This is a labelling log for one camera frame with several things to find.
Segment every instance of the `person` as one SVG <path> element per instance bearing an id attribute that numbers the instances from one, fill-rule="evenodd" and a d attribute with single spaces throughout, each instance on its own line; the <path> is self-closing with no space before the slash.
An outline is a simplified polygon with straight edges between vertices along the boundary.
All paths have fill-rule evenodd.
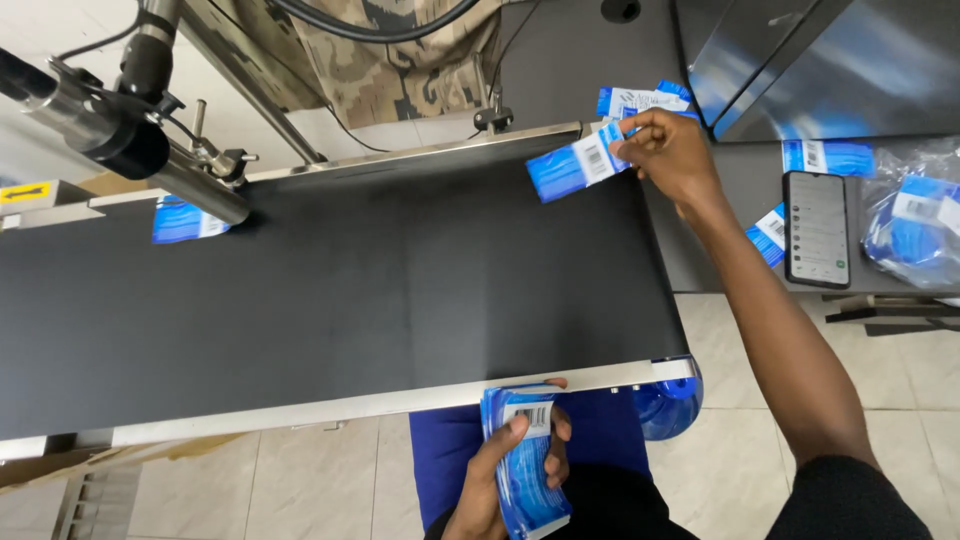
<path id="1" fill-rule="evenodd" d="M 797 460 L 793 492 L 766 537 L 930 538 L 880 470 L 840 360 L 740 228 L 699 123 L 650 109 L 619 127 L 639 131 L 614 142 L 611 152 L 669 197 L 706 247 L 756 381 Z M 562 487 L 573 513 L 547 538 L 695 538 L 669 519 L 628 392 L 569 393 L 553 410 L 543 468 L 547 485 Z M 516 416 L 484 442 L 477 407 L 410 415 L 427 539 L 507 536 L 494 471 L 528 425 Z"/>

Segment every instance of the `blue plastic bottle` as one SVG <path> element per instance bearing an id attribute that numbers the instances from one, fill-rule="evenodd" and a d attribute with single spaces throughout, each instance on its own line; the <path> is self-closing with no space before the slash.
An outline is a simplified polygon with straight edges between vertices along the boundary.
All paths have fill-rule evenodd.
<path id="1" fill-rule="evenodd" d="M 700 414 L 704 402 L 704 379 L 693 356 L 689 358 L 697 372 L 696 377 L 662 380 L 642 384 L 634 390 L 634 407 L 640 415 L 643 437 L 648 441 L 662 441 L 683 433 Z"/>

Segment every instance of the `smartphone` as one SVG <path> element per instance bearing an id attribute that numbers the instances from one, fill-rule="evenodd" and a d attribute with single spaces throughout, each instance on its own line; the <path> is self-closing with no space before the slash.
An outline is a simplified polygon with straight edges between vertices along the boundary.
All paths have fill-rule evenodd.
<path id="1" fill-rule="evenodd" d="M 788 171 L 783 175 L 789 282 L 850 287 L 847 195 L 842 176 Z"/>

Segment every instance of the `yellow warning sticker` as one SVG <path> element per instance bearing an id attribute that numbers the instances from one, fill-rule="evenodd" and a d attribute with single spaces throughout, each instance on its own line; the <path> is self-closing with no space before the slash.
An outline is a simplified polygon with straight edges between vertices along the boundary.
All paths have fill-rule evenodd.
<path id="1" fill-rule="evenodd" d="M 0 205 L 41 199 L 50 195 L 50 183 L 15 185 L 0 189 Z"/>

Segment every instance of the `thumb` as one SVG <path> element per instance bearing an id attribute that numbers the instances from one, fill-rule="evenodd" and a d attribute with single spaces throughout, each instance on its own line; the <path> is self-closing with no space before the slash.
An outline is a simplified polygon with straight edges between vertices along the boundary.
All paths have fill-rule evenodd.
<path id="1" fill-rule="evenodd" d="M 496 464 L 503 456 L 513 450 L 523 440 L 530 420 L 520 414 L 510 419 L 500 429 L 493 432 L 487 442 L 483 443 L 467 466 L 467 475 L 470 477 L 490 478 L 496 471 Z"/>
<path id="2" fill-rule="evenodd" d="M 623 140 L 615 140 L 610 143 L 610 153 L 624 161 L 629 161 L 641 167 L 644 167 L 647 161 L 654 155 L 653 152 L 643 148 L 639 144 Z"/>

